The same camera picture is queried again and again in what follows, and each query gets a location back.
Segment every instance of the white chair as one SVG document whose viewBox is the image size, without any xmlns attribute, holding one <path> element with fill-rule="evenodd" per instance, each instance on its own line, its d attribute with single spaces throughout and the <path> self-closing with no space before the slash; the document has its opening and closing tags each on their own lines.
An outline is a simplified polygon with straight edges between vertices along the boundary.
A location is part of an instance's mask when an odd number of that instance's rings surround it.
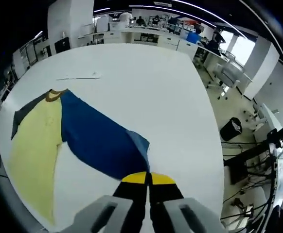
<svg viewBox="0 0 283 233">
<path fill-rule="evenodd" d="M 209 84 L 206 86 L 206 88 L 215 87 L 221 91 L 221 96 L 225 96 L 227 94 L 227 90 L 229 88 L 235 88 L 238 83 L 240 83 L 240 80 L 243 77 L 244 74 L 244 68 L 241 64 L 239 64 L 237 61 L 230 59 L 225 65 L 217 64 L 214 70 L 215 77 L 217 77 L 220 82 L 219 84 L 211 84 L 212 82 L 209 82 Z"/>
</svg>

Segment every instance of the office chair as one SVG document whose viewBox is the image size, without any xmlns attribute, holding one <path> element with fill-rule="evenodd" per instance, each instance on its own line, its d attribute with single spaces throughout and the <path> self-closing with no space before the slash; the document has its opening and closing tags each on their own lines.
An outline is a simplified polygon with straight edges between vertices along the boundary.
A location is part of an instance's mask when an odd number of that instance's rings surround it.
<svg viewBox="0 0 283 233">
<path fill-rule="evenodd" d="M 229 88 L 235 88 L 238 83 L 240 82 L 240 79 L 243 77 L 244 74 L 244 68 L 241 64 L 239 64 L 234 59 L 230 59 L 225 65 L 217 64 L 214 75 L 217 77 L 220 82 L 219 84 L 209 84 L 206 86 L 208 89 L 209 87 L 215 87 L 221 91 L 221 93 L 224 93 L 222 95 L 223 97 L 227 94 L 227 88 L 223 87 L 223 84 L 225 84 Z"/>
<path fill-rule="evenodd" d="M 226 56 L 227 58 L 229 58 L 229 60 L 230 60 L 230 59 L 235 60 L 235 56 L 234 56 L 231 52 L 229 52 L 229 51 L 226 51 L 226 52 L 225 52 L 225 56 Z"/>
</svg>

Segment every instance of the white pillar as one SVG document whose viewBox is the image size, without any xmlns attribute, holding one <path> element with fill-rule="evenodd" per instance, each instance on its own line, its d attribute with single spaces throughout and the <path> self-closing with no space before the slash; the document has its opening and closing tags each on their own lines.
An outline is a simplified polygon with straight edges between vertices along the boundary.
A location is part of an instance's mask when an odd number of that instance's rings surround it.
<svg viewBox="0 0 283 233">
<path fill-rule="evenodd" d="M 232 49 L 233 49 L 235 43 L 237 42 L 237 39 L 238 39 L 238 36 L 237 36 L 237 35 L 233 35 L 233 37 L 232 37 L 232 39 L 231 39 L 231 41 L 230 41 L 230 43 L 229 43 L 229 45 L 228 45 L 228 48 L 227 48 L 227 51 L 228 51 L 228 52 L 231 52 L 231 51 L 232 51 Z"/>
<path fill-rule="evenodd" d="M 21 58 L 20 49 L 16 50 L 13 53 L 13 64 L 17 78 L 20 79 L 24 75 L 24 73 L 26 73 L 26 67 L 24 66 L 23 60 Z"/>
<path fill-rule="evenodd" d="M 72 0 L 57 0 L 48 10 L 48 35 L 52 55 L 56 54 L 55 43 L 63 38 L 63 33 L 70 37 L 70 7 Z"/>
<path fill-rule="evenodd" d="M 56 54 L 55 43 L 69 37 L 71 48 L 78 47 L 82 25 L 93 23 L 94 0 L 57 0 L 48 10 L 48 35 L 52 55 Z"/>
<path fill-rule="evenodd" d="M 253 80 L 248 84 L 242 80 L 238 85 L 244 90 L 244 95 L 250 100 L 255 97 L 263 87 L 279 60 L 279 53 L 274 45 L 263 37 L 258 37 L 254 49 L 244 65 L 245 73 Z"/>
<path fill-rule="evenodd" d="M 71 0 L 70 43 L 71 48 L 78 47 L 80 28 L 93 23 L 94 0 Z"/>
</svg>

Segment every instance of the white tabletop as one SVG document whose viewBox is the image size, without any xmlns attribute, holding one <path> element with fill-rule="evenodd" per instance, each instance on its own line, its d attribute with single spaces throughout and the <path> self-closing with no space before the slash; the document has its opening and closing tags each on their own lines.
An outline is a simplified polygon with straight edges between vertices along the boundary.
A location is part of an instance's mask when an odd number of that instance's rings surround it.
<svg viewBox="0 0 283 233">
<path fill-rule="evenodd" d="M 175 37 L 176 39 L 180 39 L 179 35 L 175 35 L 172 33 L 169 33 L 168 31 L 160 30 L 159 28 L 126 28 L 121 30 L 122 33 L 147 33 L 147 34 L 153 34 L 153 35 L 163 35 L 163 36 L 169 36 L 169 37 Z"/>
<path fill-rule="evenodd" d="M 101 78 L 56 80 L 88 78 L 93 72 L 101 73 Z M 14 112 L 51 88 L 68 88 L 148 139 L 151 171 L 170 176 L 184 197 L 193 197 L 220 215 L 224 169 L 218 127 L 207 92 L 186 54 L 154 46 L 106 44 L 72 49 L 35 64 L 0 112 L 0 153 L 8 175 Z M 79 161 L 64 143 L 54 175 L 56 225 L 23 202 L 47 230 L 60 231 L 73 223 L 77 212 L 102 195 L 112 195 L 118 185 Z M 142 233 L 154 232 L 149 208 L 148 204 Z"/>
<path fill-rule="evenodd" d="M 159 30 L 163 32 L 169 32 L 166 28 L 156 28 L 156 27 L 149 27 L 149 26 L 139 26 L 139 25 L 130 25 L 129 28 L 145 28 L 145 29 L 152 29 L 152 30 Z"/>
</svg>

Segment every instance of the ceiling light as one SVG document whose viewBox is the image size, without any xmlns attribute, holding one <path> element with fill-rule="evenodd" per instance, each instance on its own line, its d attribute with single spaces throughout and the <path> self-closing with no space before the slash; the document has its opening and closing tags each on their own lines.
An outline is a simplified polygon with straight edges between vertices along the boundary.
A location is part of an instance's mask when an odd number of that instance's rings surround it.
<svg viewBox="0 0 283 233">
<path fill-rule="evenodd" d="M 42 33 L 43 31 L 40 31 L 37 35 L 35 35 L 34 40 L 37 39 Z"/>
<path fill-rule="evenodd" d="M 157 8 L 157 9 L 163 9 L 163 10 L 174 11 L 174 12 L 177 12 L 177 13 L 181 13 L 181 14 L 184 14 L 184 15 L 188 15 L 188 16 L 190 16 L 190 17 L 192 17 L 192 18 L 196 18 L 196 19 L 198 19 L 198 20 L 200 20 L 200 21 L 203 21 L 203 22 L 205 22 L 205 23 L 211 25 L 212 27 L 215 27 L 215 28 L 216 28 L 216 26 L 215 26 L 214 24 L 211 24 L 211 23 L 209 23 L 208 21 L 205 21 L 204 19 L 201 19 L 201 18 L 199 18 L 199 17 L 190 15 L 190 14 L 185 13 L 185 12 L 182 12 L 182 11 L 177 11 L 177 10 L 174 10 L 174 9 L 170 9 L 170 8 L 159 7 L 159 6 L 143 6 L 143 5 L 130 5 L 129 7 L 148 7 L 148 8 Z"/>
<path fill-rule="evenodd" d="M 94 13 L 96 13 L 96 12 L 100 12 L 100 11 L 106 11 L 106 10 L 110 10 L 110 7 L 108 7 L 108 8 L 104 8 L 104 9 L 100 9 L 100 10 L 96 10 L 96 11 L 94 11 Z"/>
<path fill-rule="evenodd" d="M 247 39 L 247 37 L 246 37 L 240 30 L 238 30 L 236 27 L 234 27 L 232 24 L 228 23 L 227 21 L 225 21 L 223 18 L 219 17 L 218 15 L 215 15 L 214 13 L 212 13 L 212 12 L 210 12 L 210 11 L 208 11 L 208 10 L 205 10 L 205 9 L 203 9 L 203 8 L 201 8 L 201 7 L 199 7 L 199 6 L 193 5 L 193 4 L 191 4 L 191 3 L 187 3 L 187 2 L 185 2 L 185 1 L 180 1 L 180 0 L 172 0 L 172 1 L 176 1 L 176 2 L 180 2 L 180 3 L 184 3 L 184 4 L 189 5 L 189 6 L 193 6 L 193 7 L 195 7 L 195 8 L 198 8 L 198 9 L 202 10 L 202 11 L 205 11 L 206 13 L 211 14 L 212 16 L 215 16 L 216 18 L 220 19 L 221 21 L 227 23 L 229 26 L 231 26 L 232 28 L 234 28 L 239 34 L 241 34 L 244 38 Z"/>
</svg>

